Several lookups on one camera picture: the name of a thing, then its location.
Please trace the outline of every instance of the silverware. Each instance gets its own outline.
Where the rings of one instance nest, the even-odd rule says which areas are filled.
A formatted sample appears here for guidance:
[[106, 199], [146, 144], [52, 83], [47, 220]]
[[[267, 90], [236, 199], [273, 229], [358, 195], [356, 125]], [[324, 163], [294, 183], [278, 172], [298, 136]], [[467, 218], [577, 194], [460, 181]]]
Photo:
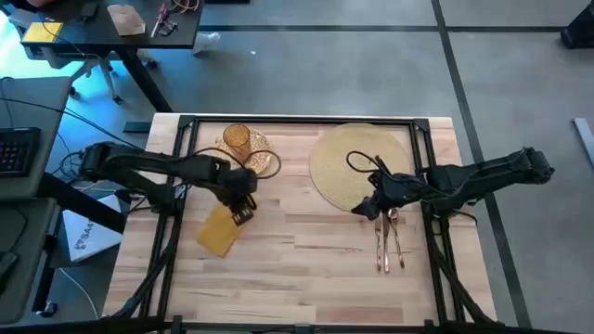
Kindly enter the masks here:
[[390, 220], [386, 214], [382, 214], [383, 220], [383, 272], [390, 273], [390, 261], [388, 260], [388, 236], [390, 235]]
[[378, 271], [381, 271], [381, 245], [380, 245], [380, 234], [381, 234], [381, 221], [380, 218], [375, 220], [375, 236], [376, 236], [376, 256]]
[[396, 252], [398, 253], [398, 261], [400, 262], [400, 267], [404, 269], [405, 267], [405, 257], [402, 255], [402, 251], [400, 250], [400, 239], [398, 238], [398, 230], [396, 226], [398, 225], [398, 210], [397, 209], [390, 209], [388, 211], [388, 218], [390, 219], [390, 225], [394, 230], [394, 238], [396, 239]]

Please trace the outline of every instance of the chair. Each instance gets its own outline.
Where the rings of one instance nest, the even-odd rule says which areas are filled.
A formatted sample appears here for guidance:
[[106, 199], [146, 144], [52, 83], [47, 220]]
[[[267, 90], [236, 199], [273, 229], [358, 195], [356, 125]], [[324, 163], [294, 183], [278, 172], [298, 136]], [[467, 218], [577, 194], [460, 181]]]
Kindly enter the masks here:
[[[19, 35], [22, 38], [29, 26], [33, 22], [37, 21], [37, 19], [34, 13], [18, 8], [8, 16], [8, 21], [17, 27], [17, 31], [19, 31]], [[64, 66], [70, 64], [73, 61], [82, 60], [80, 53], [56, 53], [49, 47], [25, 47], [25, 53], [27, 54], [27, 58], [31, 60], [46, 60], [52, 69], [57, 70], [62, 69]], [[147, 63], [147, 67], [156, 68], [158, 66], [157, 60], [152, 58], [147, 52], [138, 50], [137, 54], [140, 60]], [[85, 74], [88, 78], [91, 76], [91, 70], [95, 66], [99, 66], [103, 72], [105, 83], [110, 90], [111, 98], [117, 104], [122, 103], [123, 100], [116, 94], [115, 88], [113, 87], [113, 81], [111, 80], [110, 72], [113, 71], [113, 68], [110, 65], [110, 61], [112, 60], [119, 60], [118, 56], [114, 52], [110, 52], [105, 58], [85, 58], [83, 66], [81, 66], [81, 68], [71, 76], [72, 81], [74, 82], [76, 79], [82, 77], [83, 74]], [[72, 96], [75, 95], [76, 89], [72, 87], [70, 93]]]

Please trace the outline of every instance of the wooden table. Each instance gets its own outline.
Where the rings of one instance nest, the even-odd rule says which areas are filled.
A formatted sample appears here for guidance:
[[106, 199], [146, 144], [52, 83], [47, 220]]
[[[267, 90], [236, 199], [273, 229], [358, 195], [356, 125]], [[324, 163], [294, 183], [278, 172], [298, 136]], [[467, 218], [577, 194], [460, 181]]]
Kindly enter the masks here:
[[[178, 118], [179, 114], [155, 115], [147, 150], [172, 152]], [[451, 119], [429, 121], [437, 163], [461, 164]], [[197, 148], [212, 146], [226, 126], [201, 123]], [[283, 168], [276, 177], [259, 182], [258, 210], [224, 259], [196, 242], [196, 232], [216, 199], [205, 189], [191, 188], [167, 317], [182, 315], [185, 322], [376, 325], [422, 325], [424, 319], [436, 319], [419, 204], [400, 211], [406, 268], [397, 265], [390, 237], [392, 272], [378, 273], [373, 223], [333, 207], [319, 195], [309, 175], [310, 150], [335, 125], [250, 126], [267, 136]], [[407, 130], [385, 128], [411, 154]], [[151, 178], [165, 180], [163, 175]], [[462, 216], [450, 223], [458, 276], [484, 312], [495, 318], [475, 224]], [[157, 215], [150, 212], [130, 215], [104, 314], [121, 308], [144, 278], [156, 224]], [[155, 286], [152, 314], [159, 286], [160, 282]], [[453, 319], [449, 289], [445, 293]]]

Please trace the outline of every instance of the round placemat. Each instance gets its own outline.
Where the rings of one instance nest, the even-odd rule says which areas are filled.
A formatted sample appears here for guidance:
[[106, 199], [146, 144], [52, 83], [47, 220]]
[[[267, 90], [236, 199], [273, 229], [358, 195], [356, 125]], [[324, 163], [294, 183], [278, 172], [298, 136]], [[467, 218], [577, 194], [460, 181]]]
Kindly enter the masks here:
[[[311, 152], [309, 173], [319, 193], [334, 206], [351, 211], [365, 196], [373, 195], [369, 173], [359, 173], [346, 164], [352, 150], [379, 155], [391, 173], [411, 173], [407, 152], [390, 133], [378, 126], [347, 123], [323, 134]], [[359, 169], [376, 167], [360, 155], [352, 155], [351, 163]]]
[[[225, 152], [229, 152], [229, 153], [233, 154], [231, 148], [229, 148], [229, 146], [225, 143], [225, 140], [223, 140], [223, 138], [216, 138], [214, 146], [216, 148], [222, 149]], [[265, 135], [263, 133], [261, 133], [260, 131], [254, 130], [252, 128], [250, 128], [250, 146], [251, 146], [252, 152], [261, 150], [261, 149], [272, 150], [272, 148], [270, 147], [270, 143], [268, 142], [268, 139], [266, 139]], [[231, 158], [229, 158], [225, 153], [211, 151], [211, 152], [209, 152], [209, 154], [211, 154], [217, 158], [221, 158], [221, 159], [225, 159], [226, 161], [230, 161], [231, 169], [236, 169], [239, 167], [239, 165], [235, 161], [233, 161]], [[247, 168], [253, 169], [253, 171], [256, 172], [256, 174], [259, 174], [259, 173], [263, 172], [266, 169], [266, 167], [268, 167], [271, 160], [272, 160], [272, 154], [258, 153], [258, 154], [252, 155], [250, 157], [250, 159], [244, 163], [244, 165]]]

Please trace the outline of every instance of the desk leg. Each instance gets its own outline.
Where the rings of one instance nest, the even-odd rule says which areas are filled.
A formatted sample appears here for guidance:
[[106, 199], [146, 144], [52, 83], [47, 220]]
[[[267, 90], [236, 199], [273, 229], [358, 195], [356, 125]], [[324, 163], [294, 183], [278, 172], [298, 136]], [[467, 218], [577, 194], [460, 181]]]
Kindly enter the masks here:
[[125, 215], [74, 189], [50, 173], [42, 176], [37, 197], [55, 199], [63, 209], [72, 210], [115, 232], [123, 232]]
[[[136, 50], [117, 50], [117, 54], [123, 65], [130, 72], [142, 93], [148, 98], [150, 104], [157, 112], [173, 112], [165, 97], [161, 94], [159, 87], [150, 77], [149, 72], [136, 55]], [[127, 122], [123, 127], [125, 133], [147, 134], [150, 129], [150, 122]]]

